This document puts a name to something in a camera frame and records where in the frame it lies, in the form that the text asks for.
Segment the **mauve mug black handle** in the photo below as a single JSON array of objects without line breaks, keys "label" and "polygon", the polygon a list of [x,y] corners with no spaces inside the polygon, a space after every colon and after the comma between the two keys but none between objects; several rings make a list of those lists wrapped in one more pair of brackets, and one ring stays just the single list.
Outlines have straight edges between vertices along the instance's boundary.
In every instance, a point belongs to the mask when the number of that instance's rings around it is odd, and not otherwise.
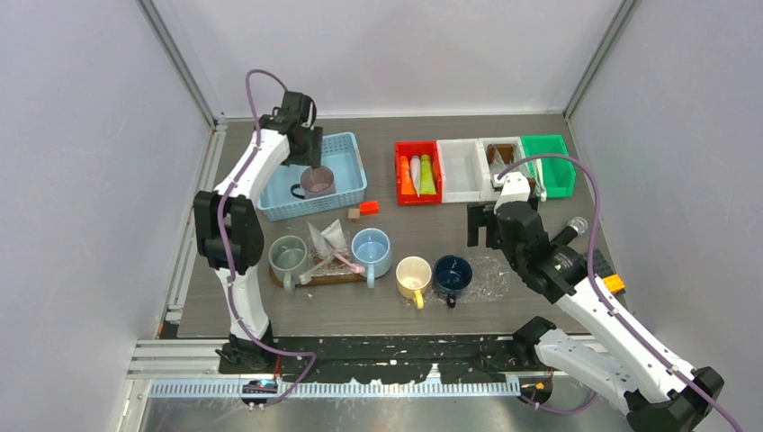
[{"label": "mauve mug black handle", "polygon": [[301,200],[331,195],[336,191],[335,175],[327,166],[307,168],[299,183],[291,187],[292,196]]}]

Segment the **dark blue mug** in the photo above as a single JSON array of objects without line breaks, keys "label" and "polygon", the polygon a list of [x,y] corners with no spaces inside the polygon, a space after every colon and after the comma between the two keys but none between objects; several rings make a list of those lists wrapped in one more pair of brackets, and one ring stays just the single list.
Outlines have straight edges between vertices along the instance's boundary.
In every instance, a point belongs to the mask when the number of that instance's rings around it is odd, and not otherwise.
[{"label": "dark blue mug", "polygon": [[457,300],[470,285],[472,278],[471,265],[461,256],[442,256],[433,267],[433,289],[450,309],[456,307]]}]

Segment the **cream mug yellow handle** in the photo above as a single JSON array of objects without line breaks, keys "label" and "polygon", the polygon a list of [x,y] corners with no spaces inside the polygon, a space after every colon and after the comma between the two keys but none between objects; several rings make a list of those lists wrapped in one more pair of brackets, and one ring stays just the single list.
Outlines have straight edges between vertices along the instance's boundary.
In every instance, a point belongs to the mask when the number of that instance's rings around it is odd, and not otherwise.
[{"label": "cream mug yellow handle", "polygon": [[430,264],[420,256],[404,257],[396,267],[395,276],[399,293],[411,300],[418,310],[423,310],[424,294],[432,282]]}]

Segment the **white toothpaste tube red cap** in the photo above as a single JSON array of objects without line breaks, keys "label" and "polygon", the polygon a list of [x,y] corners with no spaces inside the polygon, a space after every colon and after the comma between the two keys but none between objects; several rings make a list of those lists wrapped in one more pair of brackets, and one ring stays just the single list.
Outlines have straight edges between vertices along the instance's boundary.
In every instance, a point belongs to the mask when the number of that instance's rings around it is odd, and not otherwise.
[{"label": "white toothpaste tube red cap", "polygon": [[318,254],[319,258],[323,260],[323,259],[326,259],[327,257],[330,257],[332,249],[331,249],[330,243],[324,237],[322,232],[318,230],[315,226],[313,226],[311,223],[308,223],[308,228],[309,228],[310,238],[311,238],[313,247],[316,253]]}]

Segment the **light blue mug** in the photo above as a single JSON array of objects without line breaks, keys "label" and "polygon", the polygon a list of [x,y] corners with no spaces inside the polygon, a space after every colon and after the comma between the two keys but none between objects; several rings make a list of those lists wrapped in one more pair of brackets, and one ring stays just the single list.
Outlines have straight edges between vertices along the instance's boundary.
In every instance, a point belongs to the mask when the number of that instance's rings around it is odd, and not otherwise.
[{"label": "light blue mug", "polygon": [[352,239],[351,253],[353,262],[364,269],[367,287],[370,289],[373,289],[376,280],[391,268],[390,238],[381,229],[361,229]]}]

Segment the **grey-green mug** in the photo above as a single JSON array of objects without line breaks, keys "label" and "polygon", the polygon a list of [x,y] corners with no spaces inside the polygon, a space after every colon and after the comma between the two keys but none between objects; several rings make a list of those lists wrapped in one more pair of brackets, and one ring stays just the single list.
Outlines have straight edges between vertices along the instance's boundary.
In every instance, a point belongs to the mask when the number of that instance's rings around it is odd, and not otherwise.
[{"label": "grey-green mug", "polygon": [[282,288],[293,293],[301,283],[300,276],[309,269],[307,245],[297,236],[280,237],[269,248],[268,262]]}]

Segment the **clear textured acrylic holder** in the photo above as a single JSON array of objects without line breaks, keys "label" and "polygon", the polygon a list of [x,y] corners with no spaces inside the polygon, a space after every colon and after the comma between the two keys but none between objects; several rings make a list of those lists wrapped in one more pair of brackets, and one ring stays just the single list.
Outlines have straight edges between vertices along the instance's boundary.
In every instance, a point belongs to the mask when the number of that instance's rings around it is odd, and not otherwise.
[{"label": "clear textured acrylic holder", "polygon": [[350,246],[344,233],[332,231],[328,235],[312,233],[308,253],[308,270],[300,276],[304,284],[321,277],[352,275],[349,265]]}]

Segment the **pink toothbrush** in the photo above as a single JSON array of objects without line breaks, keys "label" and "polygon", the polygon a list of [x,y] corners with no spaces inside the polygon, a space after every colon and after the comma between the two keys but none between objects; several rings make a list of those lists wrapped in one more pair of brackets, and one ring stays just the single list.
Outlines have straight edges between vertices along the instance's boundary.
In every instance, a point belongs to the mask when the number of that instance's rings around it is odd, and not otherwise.
[{"label": "pink toothbrush", "polygon": [[356,275],[363,275],[364,274],[365,269],[364,269],[364,267],[362,265],[358,265],[358,264],[352,262],[351,260],[346,258],[342,253],[340,253],[339,251],[333,250],[332,251],[332,255],[334,256],[335,259],[339,260],[344,265],[346,265],[352,273],[354,273]]}]

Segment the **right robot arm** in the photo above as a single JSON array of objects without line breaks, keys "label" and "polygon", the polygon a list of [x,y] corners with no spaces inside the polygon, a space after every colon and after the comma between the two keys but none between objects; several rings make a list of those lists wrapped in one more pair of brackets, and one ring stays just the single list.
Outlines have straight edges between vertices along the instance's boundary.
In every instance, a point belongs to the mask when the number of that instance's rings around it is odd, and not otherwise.
[{"label": "right robot arm", "polygon": [[621,410],[634,431],[691,431],[717,407],[723,378],[696,368],[660,343],[588,271],[570,247],[588,230],[575,217],[554,238],[537,203],[471,203],[467,244],[499,250],[522,282],[573,317],[606,353],[583,346],[551,321],[534,317],[514,332],[514,358],[525,369],[561,370]]}]

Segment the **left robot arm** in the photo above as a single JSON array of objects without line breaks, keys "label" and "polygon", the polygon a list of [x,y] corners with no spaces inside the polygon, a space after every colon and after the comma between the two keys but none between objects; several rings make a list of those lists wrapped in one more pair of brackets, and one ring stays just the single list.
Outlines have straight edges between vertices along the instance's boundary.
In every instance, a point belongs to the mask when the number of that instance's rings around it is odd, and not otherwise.
[{"label": "left robot arm", "polygon": [[219,277],[229,308],[229,340],[221,359],[256,373],[268,371],[280,351],[272,338],[258,283],[265,235],[256,202],[280,166],[315,167],[321,160],[322,128],[307,95],[287,91],[280,105],[256,119],[246,150],[231,172],[211,191],[193,198],[199,254]]}]

